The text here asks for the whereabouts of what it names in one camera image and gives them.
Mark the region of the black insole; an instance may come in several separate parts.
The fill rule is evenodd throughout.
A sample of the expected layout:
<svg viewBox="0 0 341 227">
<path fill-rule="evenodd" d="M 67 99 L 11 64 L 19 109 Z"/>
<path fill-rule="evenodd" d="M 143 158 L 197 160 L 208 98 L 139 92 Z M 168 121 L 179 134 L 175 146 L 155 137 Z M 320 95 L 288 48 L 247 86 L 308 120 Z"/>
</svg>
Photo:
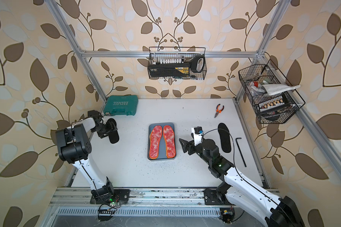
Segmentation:
<svg viewBox="0 0 341 227">
<path fill-rule="evenodd" d="M 217 131 L 219 133 L 221 148 L 223 152 L 230 153 L 232 151 L 229 129 L 224 123 L 218 125 Z"/>
<path fill-rule="evenodd" d="M 117 123 L 115 119 L 110 118 L 107 121 L 107 124 L 110 126 L 111 131 L 108 133 L 109 140 L 112 144 L 119 142 L 119 134 L 117 131 Z"/>
</svg>

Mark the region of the red insole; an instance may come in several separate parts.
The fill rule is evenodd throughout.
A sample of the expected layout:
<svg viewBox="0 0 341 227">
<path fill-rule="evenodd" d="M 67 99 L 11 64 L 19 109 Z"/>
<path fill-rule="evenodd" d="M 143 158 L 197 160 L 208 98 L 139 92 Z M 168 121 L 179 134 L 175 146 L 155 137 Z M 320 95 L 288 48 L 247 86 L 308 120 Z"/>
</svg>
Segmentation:
<svg viewBox="0 0 341 227">
<path fill-rule="evenodd" d="M 172 159 L 176 156 L 175 134 L 170 125 L 163 127 L 163 138 L 166 146 L 166 157 Z"/>
<path fill-rule="evenodd" d="M 156 125 L 150 133 L 150 148 L 149 158 L 157 159 L 159 156 L 159 145 L 163 134 L 163 129 L 160 125 Z"/>
</svg>

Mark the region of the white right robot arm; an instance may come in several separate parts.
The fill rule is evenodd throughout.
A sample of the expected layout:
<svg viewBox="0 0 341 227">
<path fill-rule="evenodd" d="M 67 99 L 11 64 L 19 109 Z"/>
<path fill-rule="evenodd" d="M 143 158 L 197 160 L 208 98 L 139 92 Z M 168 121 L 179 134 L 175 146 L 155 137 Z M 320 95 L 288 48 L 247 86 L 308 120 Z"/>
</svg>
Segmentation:
<svg viewBox="0 0 341 227">
<path fill-rule="evenodd" d="M 211 139 L 201 143 L 179 139 L 182 150 L 197 154 L 208 164 L 211 174 L 222 180 L 221 190 L 231 204 L 237 205 L 256 218 L 265 227 L 304 227 L 304 221 L 295 202 L 281 198 L 246 177 L 232 162 L 220 155 L 218 146 Z"/>
</svg>

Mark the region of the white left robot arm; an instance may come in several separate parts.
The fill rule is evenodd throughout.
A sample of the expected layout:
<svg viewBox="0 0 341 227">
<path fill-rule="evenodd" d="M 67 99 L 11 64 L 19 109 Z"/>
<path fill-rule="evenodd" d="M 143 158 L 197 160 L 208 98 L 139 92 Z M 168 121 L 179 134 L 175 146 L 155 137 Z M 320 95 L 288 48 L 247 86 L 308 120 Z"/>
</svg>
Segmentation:
<svg viewBox="0 0 341 227">
<path fill-rule="evenodd" d="M 119 141 L 116 121 L 110 118 L 104 122 L 103 115 L 92 110 L 88 112 L 88 117 L 56 131 L 58 156 L 82 173 L 96 202 L 109 203 L 114 201 L 115 191 L 109 178 L 102 174 L 91 155 L 92 144 L 88 132 L 96 132 L 101 139 L 108 137 L 111 143 Z"/>
</svg>

